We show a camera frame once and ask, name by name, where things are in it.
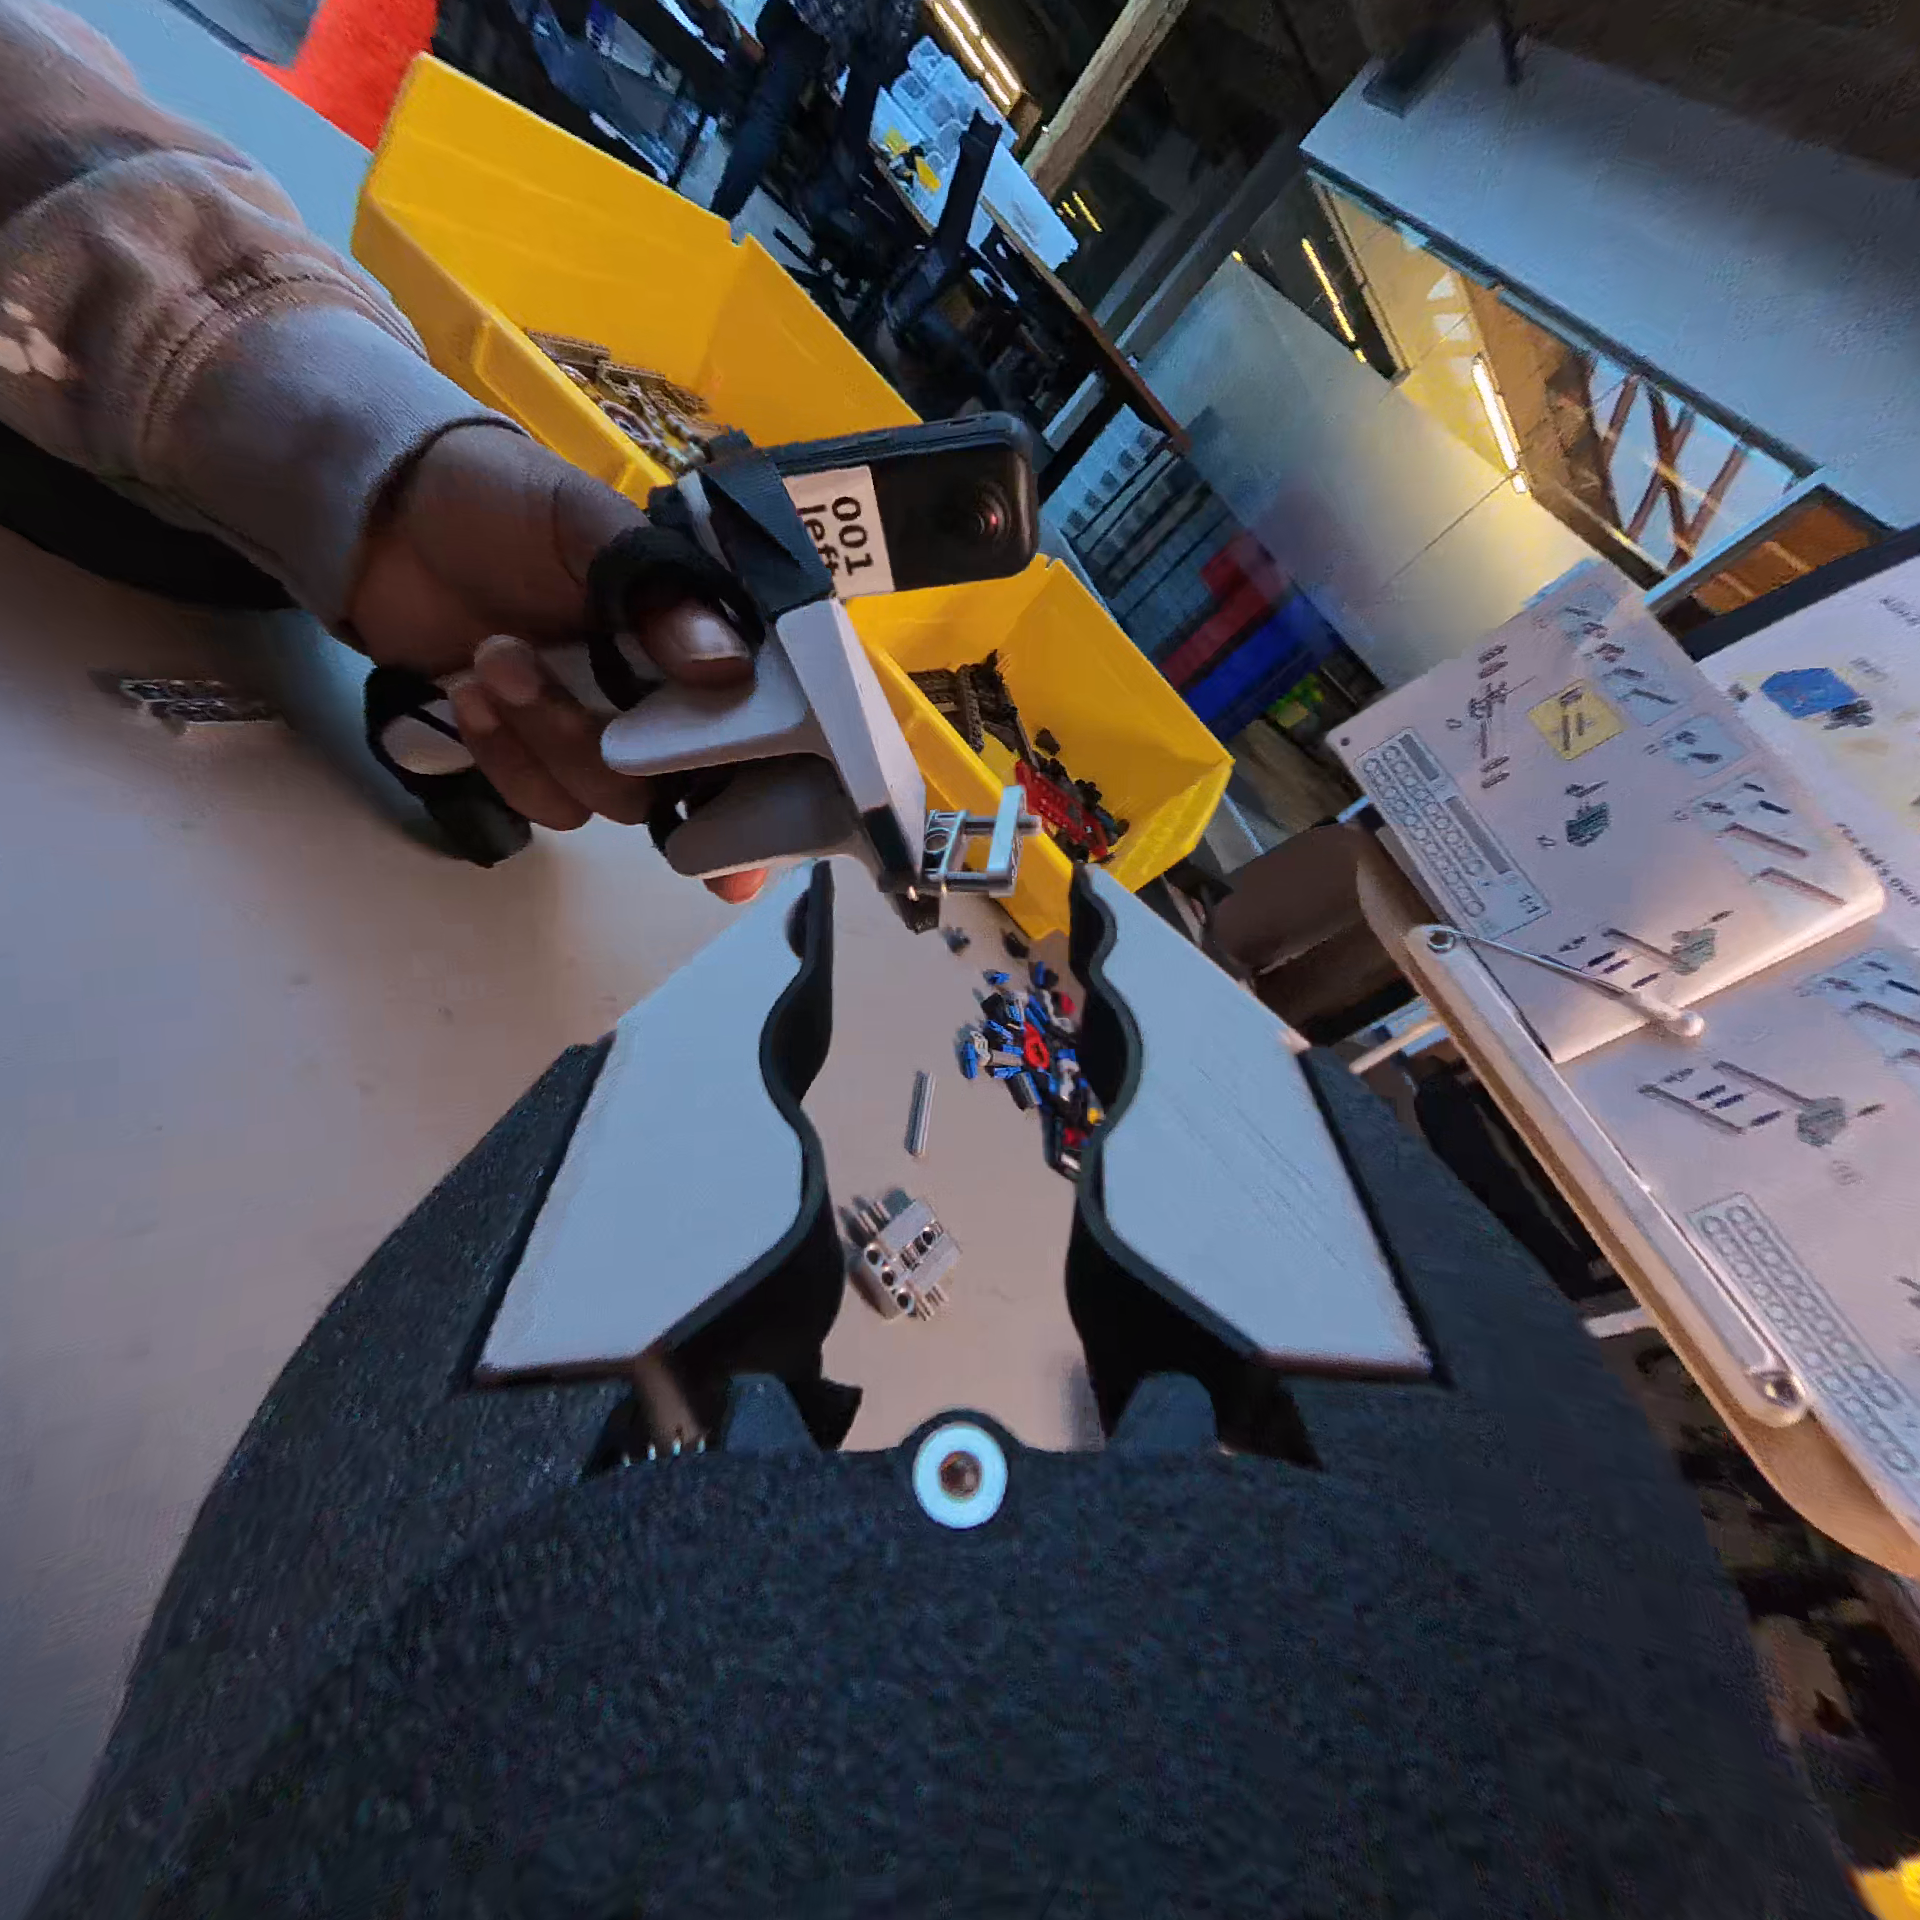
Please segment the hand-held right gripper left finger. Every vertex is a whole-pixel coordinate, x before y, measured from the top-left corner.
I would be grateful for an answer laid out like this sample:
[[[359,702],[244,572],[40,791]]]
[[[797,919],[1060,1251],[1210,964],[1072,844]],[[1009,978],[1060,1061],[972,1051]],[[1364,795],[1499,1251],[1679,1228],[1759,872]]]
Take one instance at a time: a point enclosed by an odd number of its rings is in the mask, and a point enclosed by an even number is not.
[[[802,864],[612,1028],[492,1325],[480,1382],[634,1378],[666,1356],[702,1419],[780,1381],[839,1448],[823,1372],[844,1251],[802,1101],[834,1035],[834,865]]]

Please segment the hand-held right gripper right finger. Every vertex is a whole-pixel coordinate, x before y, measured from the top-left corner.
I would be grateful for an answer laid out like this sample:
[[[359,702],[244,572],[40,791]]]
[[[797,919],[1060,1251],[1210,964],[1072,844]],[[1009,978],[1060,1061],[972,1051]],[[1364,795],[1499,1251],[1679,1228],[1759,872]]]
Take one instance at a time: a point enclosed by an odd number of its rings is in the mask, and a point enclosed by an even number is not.
[[[1080,1155],[1064,1301],[1103,1441],[1317,1465],[1290,1385],[1436,1356],[1299,1039],[1099,869],[1067,895]]]

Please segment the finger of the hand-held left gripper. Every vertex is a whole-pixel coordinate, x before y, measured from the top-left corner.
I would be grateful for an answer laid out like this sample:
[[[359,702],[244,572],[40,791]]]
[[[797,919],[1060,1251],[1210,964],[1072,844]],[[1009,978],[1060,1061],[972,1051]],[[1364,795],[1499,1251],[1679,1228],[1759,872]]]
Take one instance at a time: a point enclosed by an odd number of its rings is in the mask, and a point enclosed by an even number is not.
[[[924,878],[924,781],[847,612],[834,596],[783,612],[776,646],[850,802],[847,846],[882,895],[936,901]]]

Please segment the person's left hand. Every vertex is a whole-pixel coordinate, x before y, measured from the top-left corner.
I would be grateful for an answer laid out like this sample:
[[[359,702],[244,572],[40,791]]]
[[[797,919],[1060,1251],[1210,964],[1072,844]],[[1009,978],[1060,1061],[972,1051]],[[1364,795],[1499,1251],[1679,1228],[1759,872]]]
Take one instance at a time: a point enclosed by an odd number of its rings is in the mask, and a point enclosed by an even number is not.
[[[439,682],[472,766],[539,829],[643,825],[653,812],[653,786],[604,762],[604,721],[546,661],[584,644],[590,564],[643,522],[629,496],[483,424],[424,445],[370,515],[344,638]]]

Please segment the grey drawer cabinet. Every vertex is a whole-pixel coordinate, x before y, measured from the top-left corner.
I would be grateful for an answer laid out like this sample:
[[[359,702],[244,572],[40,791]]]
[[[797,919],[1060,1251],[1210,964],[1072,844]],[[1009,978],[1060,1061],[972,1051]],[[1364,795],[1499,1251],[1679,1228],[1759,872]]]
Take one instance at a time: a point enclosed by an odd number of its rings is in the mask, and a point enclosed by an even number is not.
[[[1072,469],[1043,522],[1052,551],[1147,658],[1163,658],[1219,604],[1239,515],[1192,455],[1120,415]]]

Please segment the pile of black red beams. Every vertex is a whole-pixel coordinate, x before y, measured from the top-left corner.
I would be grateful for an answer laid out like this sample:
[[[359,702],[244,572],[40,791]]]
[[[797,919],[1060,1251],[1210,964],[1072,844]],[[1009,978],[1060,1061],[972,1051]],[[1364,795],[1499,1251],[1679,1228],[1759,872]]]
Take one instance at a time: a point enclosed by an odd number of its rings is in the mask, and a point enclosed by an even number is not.
[[[957,668],[919,668],[907,674],[907,682],[947,721],[969,751],[980,758],[986,745],[999,745],[1010,755],[1024,809],[1067,861],[1106,865],[1113,856],[1129,821],[1106,809],[1097,784],[1067,774],[1052,732],[1024,725],[996,654]]]

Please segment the chrome beam assembly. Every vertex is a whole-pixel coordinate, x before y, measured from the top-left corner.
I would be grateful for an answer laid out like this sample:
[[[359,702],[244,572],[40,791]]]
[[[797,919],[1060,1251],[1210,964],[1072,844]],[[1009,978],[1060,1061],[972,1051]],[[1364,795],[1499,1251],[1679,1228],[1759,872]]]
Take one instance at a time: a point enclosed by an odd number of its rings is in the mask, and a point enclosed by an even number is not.
[[[839,1205],[844,1274],[889,1324],[940,1316],[960,1249],[924,1198],[889,1189]]]

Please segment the black office chair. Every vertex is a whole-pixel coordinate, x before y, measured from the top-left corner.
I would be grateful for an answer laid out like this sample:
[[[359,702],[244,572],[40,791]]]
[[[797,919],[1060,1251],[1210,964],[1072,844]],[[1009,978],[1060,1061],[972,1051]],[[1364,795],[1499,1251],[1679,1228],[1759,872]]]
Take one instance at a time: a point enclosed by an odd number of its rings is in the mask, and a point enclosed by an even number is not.
[[[993,154],[996,128],[974,115],[924,246],[879,295],[879,362],[929,419],[1033,415],[1067,352],[1060,301],[1040,272],[996,226],[974,239]]]

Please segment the pile of mixed small connectors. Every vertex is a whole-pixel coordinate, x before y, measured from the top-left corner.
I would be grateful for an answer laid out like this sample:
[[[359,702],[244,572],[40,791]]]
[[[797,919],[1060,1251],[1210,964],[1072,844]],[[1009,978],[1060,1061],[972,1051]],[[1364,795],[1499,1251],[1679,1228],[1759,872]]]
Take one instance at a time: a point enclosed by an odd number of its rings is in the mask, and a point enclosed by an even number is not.
[[[953,1035],[953,1065],[972,1085],[996,1085],[1030,1119],[1049,1172],[1077,1184],[1106,1122],[1083,1046],[1084,1001],[1062,955],[1013,928],[976,941],[960,926],[942,949],[969,975],[969,1008]]]

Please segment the stack of red bins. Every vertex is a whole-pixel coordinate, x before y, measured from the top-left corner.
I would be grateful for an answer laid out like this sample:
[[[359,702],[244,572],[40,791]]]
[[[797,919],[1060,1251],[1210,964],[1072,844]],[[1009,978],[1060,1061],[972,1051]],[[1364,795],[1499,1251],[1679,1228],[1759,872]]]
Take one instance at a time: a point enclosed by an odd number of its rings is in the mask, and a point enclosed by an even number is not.
[[[1290,574],[1253,531],[1239,529],[1199,565],[1207,604],[1164,649],[1163,678],[1184,692],[1236,652],[1290,596]]]

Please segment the dark stand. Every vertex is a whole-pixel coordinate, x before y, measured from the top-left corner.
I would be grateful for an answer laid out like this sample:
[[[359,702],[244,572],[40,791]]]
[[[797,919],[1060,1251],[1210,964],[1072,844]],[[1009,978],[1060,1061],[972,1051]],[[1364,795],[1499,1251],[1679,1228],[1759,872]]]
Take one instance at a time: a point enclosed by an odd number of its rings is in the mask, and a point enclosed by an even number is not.
[[[1367,834],[1224,878],[1213,955],[1290,1016],[1396,972],[1789,1505],[1916,1581],[1916,949],[1876,922],[1549,1064],[1492,949],[1429,926]]]

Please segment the pile of grey beams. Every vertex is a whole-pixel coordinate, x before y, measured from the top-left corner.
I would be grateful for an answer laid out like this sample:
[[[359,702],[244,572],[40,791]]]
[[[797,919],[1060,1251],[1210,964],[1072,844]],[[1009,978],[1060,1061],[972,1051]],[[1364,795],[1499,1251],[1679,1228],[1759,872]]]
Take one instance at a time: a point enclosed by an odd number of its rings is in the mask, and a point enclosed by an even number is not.
[[[670,474],[709,462],[726,425],[709,396],[663,372],[624,362],[603,342],[534,329],[529,339],[623,432]]]

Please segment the stack of blue bins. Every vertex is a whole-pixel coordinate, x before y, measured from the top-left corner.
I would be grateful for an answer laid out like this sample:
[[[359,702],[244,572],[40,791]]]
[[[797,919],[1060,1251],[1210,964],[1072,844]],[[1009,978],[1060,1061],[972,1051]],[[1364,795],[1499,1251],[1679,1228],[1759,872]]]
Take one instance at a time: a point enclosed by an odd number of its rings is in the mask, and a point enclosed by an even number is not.
[[[1259,625],[1202,665],[1183,685],[1183,701],[1216,741],[1232,741],[1279,706],[1340,649],[1343,638],[1323,612],[1304,594],[1290,594]]]

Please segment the white instruction sheet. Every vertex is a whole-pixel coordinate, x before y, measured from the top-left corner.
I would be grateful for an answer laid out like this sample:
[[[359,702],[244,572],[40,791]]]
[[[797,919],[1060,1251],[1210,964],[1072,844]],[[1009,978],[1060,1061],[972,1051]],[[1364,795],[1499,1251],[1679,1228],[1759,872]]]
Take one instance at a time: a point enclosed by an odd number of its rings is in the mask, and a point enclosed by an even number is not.
[[[1330,732],[1429,926],[1549,1064],[1876,922],[1863,852],[1602,564]]]

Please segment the dark beam with holes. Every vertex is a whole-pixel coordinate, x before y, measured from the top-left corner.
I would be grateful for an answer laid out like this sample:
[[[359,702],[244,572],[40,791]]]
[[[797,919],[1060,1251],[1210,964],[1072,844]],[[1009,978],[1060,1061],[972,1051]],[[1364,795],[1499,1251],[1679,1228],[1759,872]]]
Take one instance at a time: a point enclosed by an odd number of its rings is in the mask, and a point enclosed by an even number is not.
[[[144,725],[174,736],[282,722],[282,712],[270,701],[212,678],[130,678],[94,668],[89,682]]]

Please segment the orange cone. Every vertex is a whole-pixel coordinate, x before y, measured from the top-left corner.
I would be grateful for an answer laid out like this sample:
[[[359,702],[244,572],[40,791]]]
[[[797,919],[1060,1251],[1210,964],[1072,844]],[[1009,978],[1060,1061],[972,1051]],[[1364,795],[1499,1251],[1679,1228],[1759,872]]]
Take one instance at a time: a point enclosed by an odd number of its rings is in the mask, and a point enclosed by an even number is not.
[[[374,152],[410,64],[432,49],[436,15],[436,2],[319,2],[289,64],[244,64]]]

